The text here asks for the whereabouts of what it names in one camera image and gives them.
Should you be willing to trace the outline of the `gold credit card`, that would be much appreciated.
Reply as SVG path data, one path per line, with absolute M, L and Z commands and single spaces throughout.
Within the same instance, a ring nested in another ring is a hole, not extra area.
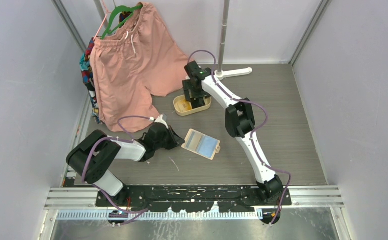
M 176 108 L 177 108 L 177 111 L 180 113 L 185 113 L 192 110 L 191 103 L 185 99 L 179 100 L 176 103 Z

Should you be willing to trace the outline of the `beige leather card holder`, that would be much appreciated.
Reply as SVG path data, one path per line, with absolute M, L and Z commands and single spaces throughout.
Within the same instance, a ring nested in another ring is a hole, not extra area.
M 183 149 L 211 161 L 221 150 L 220 140 L 194 129 L 189 129 L 184 141 L 181 145 Z

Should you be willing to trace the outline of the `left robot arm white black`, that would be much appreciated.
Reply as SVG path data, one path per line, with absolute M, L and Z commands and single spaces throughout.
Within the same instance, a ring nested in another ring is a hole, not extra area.
M 156 151 L 173 150 L 180 147 L 182 139 L 171 126 L 153 123 L 141 138 L 120 139 L 95 130 L 75 147 L 66 157 L 66 163 L 88 183 L 108 195 L 115 206 L 123 206 L 128 200 L 126 185 L 110 170 L 115 159 L 146 162 L 154 157 Z

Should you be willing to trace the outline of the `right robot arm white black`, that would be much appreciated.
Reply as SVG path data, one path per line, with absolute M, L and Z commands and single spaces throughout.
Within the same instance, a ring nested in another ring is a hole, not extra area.
M 205 106 L 205 98 L 212 97 L 225 110 L 225 129 L 241 145 L 252 166 L 261 202 L 270 206 L 282 199 L 286 188 L 259 144 L 253 103 L 235 95 L 215 78 L 210 68 L 202 69 L 196 61 L 189 62 L 184 70 L 184 96 L 192 109 Z

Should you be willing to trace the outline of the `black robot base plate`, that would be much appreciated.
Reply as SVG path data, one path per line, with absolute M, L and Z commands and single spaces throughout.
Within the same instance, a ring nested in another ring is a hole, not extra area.
M 123 195 L 124 199 L 113 200 L 117 206 L 133 211 L 147 208 L 154 213 L 207 213 L 213 205 L 217 205 L 219 213 L 243 213 L 260 206 L 274 209 L 280 202 L 283 206 L 292 204 L 288 191 L 285 196 L 270 200 L 253 185 L 132 185 L 125 188 Z

